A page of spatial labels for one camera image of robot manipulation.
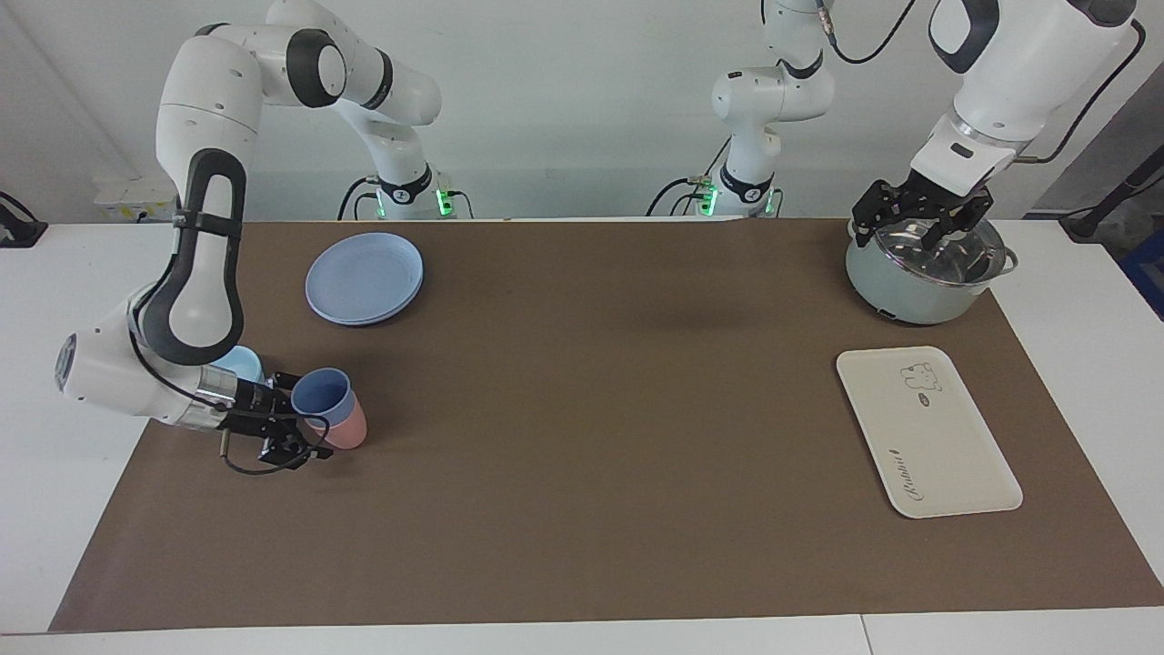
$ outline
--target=pot handle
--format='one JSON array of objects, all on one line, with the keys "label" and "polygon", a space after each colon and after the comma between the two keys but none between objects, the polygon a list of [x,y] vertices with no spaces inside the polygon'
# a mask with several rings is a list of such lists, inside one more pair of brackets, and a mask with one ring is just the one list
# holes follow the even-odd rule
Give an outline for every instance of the pot handle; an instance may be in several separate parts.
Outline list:
[{"label": "pot handle", "polygon": [[1018,268],[1018,255],[1016,255],[1014,250],[1005,245],[1002,249],[1007,251],[1007,261],[1010,262],[1010,266],[1007,268],[1003,264],[1002,270],[999,271],[999,275],[1006,275],[1007,272],[1012,272],[1014,271],[1014,269]]}]

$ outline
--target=white wall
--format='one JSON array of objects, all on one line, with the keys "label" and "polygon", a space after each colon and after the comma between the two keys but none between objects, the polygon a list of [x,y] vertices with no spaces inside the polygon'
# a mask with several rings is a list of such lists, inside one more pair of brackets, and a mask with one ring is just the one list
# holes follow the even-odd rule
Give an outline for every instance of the white wall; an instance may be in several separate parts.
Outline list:
[{"label": "white wall", "polygon": [[[146,175],[159,172],[154,118],[182,41],[208,22],[261,21],[268,3],[0,2],[129,165]],[[326,3],[365,40],[441,84],[445,111],[421,136],[432,162],[473,194],[478,215],[641,213],[665,181],[702,172],[726,136],[710,108],[716,77],[772,63],[754,0]],[[927,37],[935,3],[918,2],[897,41],[872,64],[846,66],[830,54],[838,81],[832,111],[782,128],[786,154],[778,183],[788,190],[785,214],[845,215],[873,179],[903,178],[958,87],[957,76],[934,56]],[[835,17],[844,48],[850,54],[872,49],[903,5],[838,2]],[[993,184],[998,205],[992,216],[1017,218],[1032,206],[1164,59],[1164,3],[1143,0],[1138,15],[1155,38],[1137,65],[1096,105],[1056,164],[1016,168]],[[1130,43],[1113,59],[1127,48]],[[21,63],[0,48],[0,181],[34,205],[69,198],[45,218],[83,213],[80,202],[92,190],[86,173],[111,176],[116,166],[91,162],[92,145],[80,143],[85,130],[62,127],[47,106],[51,99],[14,99],[8,78],[14,71],[22,74]],[[1078,106],[1060,112],[1035,151],[1053,147]],[[23,138],[23,150],[8,147],[10,134]],[[26,150],[35,150],[40,159],[31,178],[12,172],[24,164]],[[346,183],[370,168],[360,140],[329,111],[270,108],[248,190],[248,216],[329,218]]]}]

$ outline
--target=pot lid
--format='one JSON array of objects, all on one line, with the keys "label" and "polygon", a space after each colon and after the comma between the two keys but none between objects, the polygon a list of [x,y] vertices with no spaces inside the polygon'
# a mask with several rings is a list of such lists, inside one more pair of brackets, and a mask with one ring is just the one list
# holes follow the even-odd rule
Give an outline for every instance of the pot lid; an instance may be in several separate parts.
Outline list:
[{"label": "pot lid", "polygon": [[897,265],[932,282],[960,286],[988,282],[1006,265],[1002,236],[986,220],[970,232],[956,232],[938,241],[931,250],[922,247],[922,236],[934,220],[907,219],[874,233],[878,247]]}]

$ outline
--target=blue container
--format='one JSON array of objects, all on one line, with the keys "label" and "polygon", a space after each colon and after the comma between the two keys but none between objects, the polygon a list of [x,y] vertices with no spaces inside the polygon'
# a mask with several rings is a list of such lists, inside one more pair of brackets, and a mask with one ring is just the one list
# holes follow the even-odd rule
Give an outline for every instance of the blue container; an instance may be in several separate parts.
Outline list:
[{"label": "blue container", "polygon": [[1156,313],[1164,318],[1164,229],[1123,257],[1120,268]]}]

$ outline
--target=electrical outlet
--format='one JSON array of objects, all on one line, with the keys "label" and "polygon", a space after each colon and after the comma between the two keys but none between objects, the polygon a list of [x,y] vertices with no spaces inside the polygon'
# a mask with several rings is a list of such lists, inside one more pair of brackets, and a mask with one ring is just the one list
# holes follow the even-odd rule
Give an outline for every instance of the electrical outlet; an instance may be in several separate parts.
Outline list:
[{"label": "electrical outlet", "polygon": [[100,184],[93,204],[114,222],[170,222],[177,209],[176,197],[169,179],[118,180]]}]

